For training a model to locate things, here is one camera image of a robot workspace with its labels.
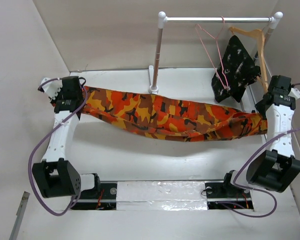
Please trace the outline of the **orange camouflage trousers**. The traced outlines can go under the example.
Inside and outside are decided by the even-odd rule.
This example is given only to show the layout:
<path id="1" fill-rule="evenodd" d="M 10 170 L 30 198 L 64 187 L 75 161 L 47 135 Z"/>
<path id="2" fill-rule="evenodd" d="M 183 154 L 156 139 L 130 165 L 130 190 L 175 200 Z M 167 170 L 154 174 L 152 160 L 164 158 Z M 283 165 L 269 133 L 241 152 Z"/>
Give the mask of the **orange camouflage trousers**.
<path id="1" fill-rule="evenodd" d="M 91 86 L 82 93 L 88 96 L 83 114 L 152 139 L 228 141 L 264 135 L 268 130 L 260 113 L 228 106 Z"/>

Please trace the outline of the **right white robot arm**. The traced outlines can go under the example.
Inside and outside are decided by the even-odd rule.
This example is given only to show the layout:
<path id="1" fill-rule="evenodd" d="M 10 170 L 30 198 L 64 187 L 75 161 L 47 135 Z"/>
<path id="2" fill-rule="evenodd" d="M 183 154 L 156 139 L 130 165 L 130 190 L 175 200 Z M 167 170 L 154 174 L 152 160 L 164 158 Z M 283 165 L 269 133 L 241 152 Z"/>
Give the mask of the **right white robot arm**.
<path id="1" fill-rule="evenodd" d="M 258 149 L 239 171 L 231 171 L 231 178 L 221 184 L 221 191 L 233 197 L 239 189 L 256 187 L 282 193 L 300 173 L 300 160 L 292 147 L 292 119 L 300 92 L 294 91 L 291 78 L 271 77 L 267 92 L 255 105 L 267 120 L 266 143 Z"/>

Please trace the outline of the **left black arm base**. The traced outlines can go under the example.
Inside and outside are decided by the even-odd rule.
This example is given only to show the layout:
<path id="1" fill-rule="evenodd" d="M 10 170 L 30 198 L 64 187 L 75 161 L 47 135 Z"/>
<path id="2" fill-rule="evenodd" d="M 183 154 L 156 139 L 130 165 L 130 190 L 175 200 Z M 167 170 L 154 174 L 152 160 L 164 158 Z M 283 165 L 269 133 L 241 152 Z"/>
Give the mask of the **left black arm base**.
<path id="1" fill-rule="evenodd" d="M 117 182 L 101 182 L 100 189 L 81 192 L 77 203 L 70 208 L 75 211 L 111 211 L 117 209 Z"/>

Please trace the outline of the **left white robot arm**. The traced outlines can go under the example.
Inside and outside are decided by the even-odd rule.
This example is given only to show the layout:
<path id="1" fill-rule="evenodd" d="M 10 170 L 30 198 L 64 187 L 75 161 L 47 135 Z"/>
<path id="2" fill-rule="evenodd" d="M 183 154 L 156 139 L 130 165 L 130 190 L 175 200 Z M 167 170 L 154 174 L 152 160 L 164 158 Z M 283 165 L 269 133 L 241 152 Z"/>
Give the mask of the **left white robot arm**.
<path id="1" fill-rule="evenodd" d="M 54 105 L 54 125 L 47 137 L 46 152 L 41 161 L 31 167 L 43 198 L 76 196 L 83 191 L 94 199 L 101 194 L 98 175 L 79 174 L 69 159 L 75 129 L 87 101 L 83 93 L 85 82 L 83 77 L 78 76 L 44 78 L 38 87 Z"/>

